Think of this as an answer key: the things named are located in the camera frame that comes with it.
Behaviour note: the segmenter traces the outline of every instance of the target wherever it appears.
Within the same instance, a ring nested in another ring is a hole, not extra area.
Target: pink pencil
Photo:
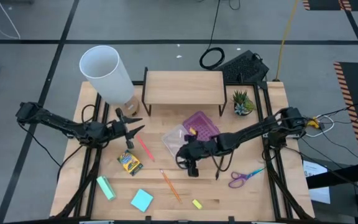
[[[137,140],[139,141],[139,143],[142,145],[142,147],[144,148],[144,150],[146,151],[147,155],[149,155],[150,159],[154,162],[154,156],[152,155],[152,153],[149,151],[149,149],[146,147],[146,145],[143,143],[143,141],[141,140],[141,138],[139,137],[139,135],[136,135]]]

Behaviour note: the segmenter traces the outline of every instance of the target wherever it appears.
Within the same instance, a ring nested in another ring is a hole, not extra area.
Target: small plant pot
[[[238,115],[238,116],[247,116],[247,115],[250,114],[251,112],[252,112],[252,111],[246,111],[245,114],[237,114],[237,113],[234,113],[234,114],[236,114],[236,115]]]

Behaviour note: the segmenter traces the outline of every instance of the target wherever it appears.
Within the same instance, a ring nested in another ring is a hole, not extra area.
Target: blue sticky note
[[[145,212],[152,200],[153,196],[149,195],[146,191],[139,189],[134,199],[132,199],[131,204],[137,207],[140,211]]]

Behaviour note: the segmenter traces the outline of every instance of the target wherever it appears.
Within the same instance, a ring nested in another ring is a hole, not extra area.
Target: scissors
[[[250,174],[241,174],[239,172],[233,171],[231,173],[231,178],[233,178],[234,180],[230,181],[229,187],[233,189],[242,187],[249,178],[253,177],[255,174],[259,173],[264,169],[265,168],[257,169]]]

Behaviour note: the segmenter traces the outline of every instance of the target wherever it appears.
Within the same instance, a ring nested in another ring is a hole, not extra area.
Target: white cylinder
[[[82,56],[80,70],[95,90],[109,104],[124,105],[135,88],[116,49],[96,46]]]

